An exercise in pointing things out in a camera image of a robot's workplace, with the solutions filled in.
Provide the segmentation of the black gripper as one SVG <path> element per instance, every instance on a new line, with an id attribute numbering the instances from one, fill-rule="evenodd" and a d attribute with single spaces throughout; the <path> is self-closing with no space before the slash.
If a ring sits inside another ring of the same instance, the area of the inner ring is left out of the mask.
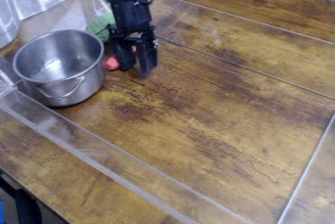
<path id="1" fill-rule="evenodd" d="M 108 40 L 123 71 L 130 70 L 139 59 L 139 72 L 147 74 L 157 67 L 157 44 L 149 6 L 153 0 L 107 0 L 115 26 L 108 26 Z M 139 41 L 130 38 L 139 33 Z"/>

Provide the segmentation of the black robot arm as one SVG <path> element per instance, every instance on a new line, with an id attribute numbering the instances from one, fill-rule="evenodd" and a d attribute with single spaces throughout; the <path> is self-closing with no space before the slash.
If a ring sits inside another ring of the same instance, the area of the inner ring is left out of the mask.
<path id="1" fill-rule="evenodd" d="M 107 25 L 108 41 L 123 71 L 139 65 L 147 74 L 157 67 L 157 38 L 151 24 L 153 0 L 107 0 L 114 25 Z"/>

